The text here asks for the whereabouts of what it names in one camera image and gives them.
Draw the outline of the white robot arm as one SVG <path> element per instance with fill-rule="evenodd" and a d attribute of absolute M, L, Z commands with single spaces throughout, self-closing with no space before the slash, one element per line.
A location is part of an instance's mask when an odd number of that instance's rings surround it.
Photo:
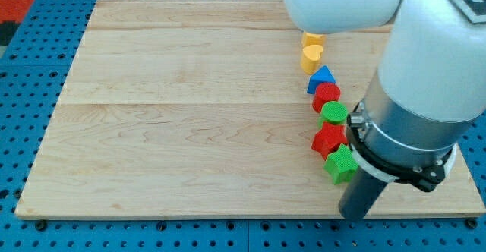
<path fill-rule="evenodd" d="M 424 169 L 454 157 L 485 109 L 485 27 L 450 0 L 284 0 L 295 25 L 330 34 L 392 23 L 351 142 L 362 167 L 378 159 Z"/>

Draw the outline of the yellow block behind arm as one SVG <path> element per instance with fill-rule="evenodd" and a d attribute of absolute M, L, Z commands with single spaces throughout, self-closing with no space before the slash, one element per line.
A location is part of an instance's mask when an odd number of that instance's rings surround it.
<path fill-rule="evenodd" d="M 307 32 L 303 32 L 302 34 L 301 45 L 303 47 L 307 47 L 311 45 L 323 46 L 325 42 L 326 42 L 325 34 L 315 34 L 315 33 L 307 33 Z"/>

